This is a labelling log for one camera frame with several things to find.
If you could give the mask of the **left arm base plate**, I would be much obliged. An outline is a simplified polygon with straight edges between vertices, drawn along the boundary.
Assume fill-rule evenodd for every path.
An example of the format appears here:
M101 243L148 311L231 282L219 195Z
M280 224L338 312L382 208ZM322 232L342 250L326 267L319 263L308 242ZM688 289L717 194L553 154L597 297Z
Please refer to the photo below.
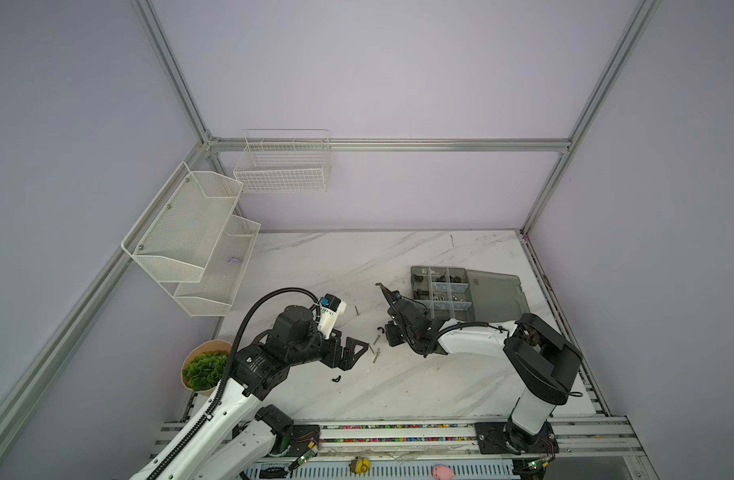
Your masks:
M318 444L321 435L319 425L293 425L291 430L276 438L270 457L299 457L306 453L311 443Z

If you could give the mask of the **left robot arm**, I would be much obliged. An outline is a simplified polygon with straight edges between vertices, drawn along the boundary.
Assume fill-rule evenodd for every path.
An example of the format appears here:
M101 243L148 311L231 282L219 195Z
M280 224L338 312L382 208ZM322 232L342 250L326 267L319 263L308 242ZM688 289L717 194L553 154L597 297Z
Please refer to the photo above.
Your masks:
M264 336L243 345L254 314L269 300L293 292L311 300L291 305ZM305 288L283 287L257 300L234 337L216 389L137 479L230 479L267 455L292 419L263 400L298 365L320 362L348 371L366 352L367 343L343 337L335 324L347 309L340 298L317 297Z

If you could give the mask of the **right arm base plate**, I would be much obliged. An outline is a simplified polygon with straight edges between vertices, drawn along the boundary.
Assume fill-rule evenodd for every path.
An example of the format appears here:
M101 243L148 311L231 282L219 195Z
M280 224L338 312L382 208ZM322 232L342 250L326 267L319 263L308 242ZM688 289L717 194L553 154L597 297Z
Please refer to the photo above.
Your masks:
M523 431L511 421L478 422L475 437L481 454L555 454L559 447L552 426L544 422L536 434Z

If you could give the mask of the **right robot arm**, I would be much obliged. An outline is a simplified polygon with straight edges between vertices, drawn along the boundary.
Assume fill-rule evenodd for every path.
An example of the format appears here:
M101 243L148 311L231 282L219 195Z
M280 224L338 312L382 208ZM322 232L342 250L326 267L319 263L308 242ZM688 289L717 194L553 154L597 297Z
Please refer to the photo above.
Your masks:
M388 304L391 346L406 344L423 357L470 354L510 362L524 389L503 426L504 449L525 454L548 438L549 417L574 395L583 361L577 346L532 313L504 323L451 324L432 319L418 301L378 287Z

